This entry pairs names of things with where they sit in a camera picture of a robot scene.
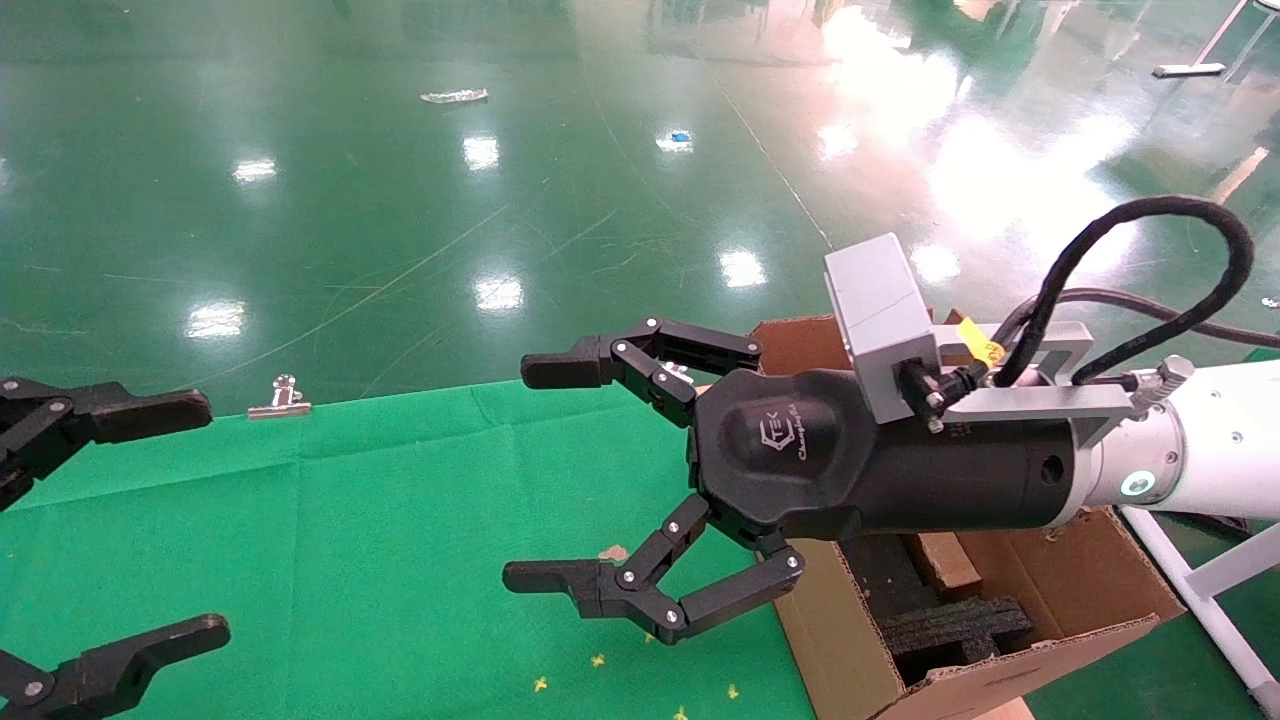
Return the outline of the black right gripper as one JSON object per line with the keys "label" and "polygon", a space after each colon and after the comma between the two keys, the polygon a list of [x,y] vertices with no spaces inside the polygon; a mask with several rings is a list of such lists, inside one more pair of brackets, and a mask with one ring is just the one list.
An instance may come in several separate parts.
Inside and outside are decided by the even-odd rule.
{"label": "black right gripper", "polygon": [[[699,495],[622,564],[508,562],[506,589],[566,594],[582,619],[627,619],[672,646],[792,591],[806,564],[785,538],[1042,528],[1066,507],[1075,447],[1065,420],[959,423],[940,433],[915,418],[879,424],[852,372],[762,375],[763,352],[746,336],[649,318],[582,336],[563,352],[522,356],[530,389],[620,384],[675,427],[692,425]],[[698,400],[668,363],[727,377]],[[669,597],[660,579],[710,519],[759,562]]]}

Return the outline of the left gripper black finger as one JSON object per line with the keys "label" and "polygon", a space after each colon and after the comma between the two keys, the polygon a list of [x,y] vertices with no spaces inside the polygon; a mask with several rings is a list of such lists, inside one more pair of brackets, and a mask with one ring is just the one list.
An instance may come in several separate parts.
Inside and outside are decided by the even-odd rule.
{"label": "left gripper black finger", "polygon": [[3,378],[1,510],[29,493],[87,445],[118,445],[207,427],[205,393],[137,396],[116,382],[61,388]]}
{"label": "left gripper black finger", "polygon": [[204,614],[86,650],[46,671],[1,652],[3,719],[108,719],[131,711],[164,667],[230,641],[220,614]]}

